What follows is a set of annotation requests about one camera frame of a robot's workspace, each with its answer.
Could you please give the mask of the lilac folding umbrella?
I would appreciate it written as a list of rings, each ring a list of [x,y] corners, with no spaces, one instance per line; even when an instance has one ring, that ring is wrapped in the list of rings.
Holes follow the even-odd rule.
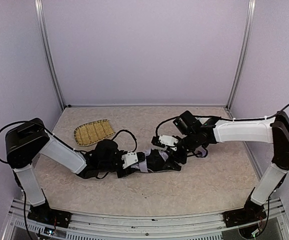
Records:
[[[180,171],[182,165],[170,161],[170,150],[160,150],[160,149],[150,149],[144,151],[145,159],[139,163],[139,169],[137,172],[141,173],[157,173],[157,172],[166,172],[166,171]],[[205,147],[199,147],[198,150],[192,152],[187,152],[187,158],[196,157],[196,158],[205,158],[208,155],[208,150]]]

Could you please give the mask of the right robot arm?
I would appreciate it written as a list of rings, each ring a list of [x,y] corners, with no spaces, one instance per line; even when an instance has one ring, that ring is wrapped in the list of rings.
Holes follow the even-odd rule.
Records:
[[[226,142],[265,143],[273,146],[273,157],[242,208],[223,213],[226,227],[259,221],[269,216],[264,204],[284,182],[289,172],[289,116],[283,110],[273,116],[251,119],[225,119],[219,116],[196,117],[190,111],[177,116],[173,124],[184,138],[176,142],[176,153],[193,153]]]

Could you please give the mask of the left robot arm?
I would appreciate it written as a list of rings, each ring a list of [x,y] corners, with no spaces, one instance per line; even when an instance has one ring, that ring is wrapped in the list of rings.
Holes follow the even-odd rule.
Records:
[[[99,173],[116,173],[124,177],[139,162],[135,151],[118,149],[115,141],[100,141],[94,150],[85,152],[76,150],[48,130],[40,118],[29,121],[16,121],[0,129],[5,130],[6,160],[13,170],[15,179],[30,203],[27,217],[40,223],[68,224],[71,213],[52,209],[40,188],[34,173],[33,161],[38,156],[45,156],[82,179],[100,179]]]

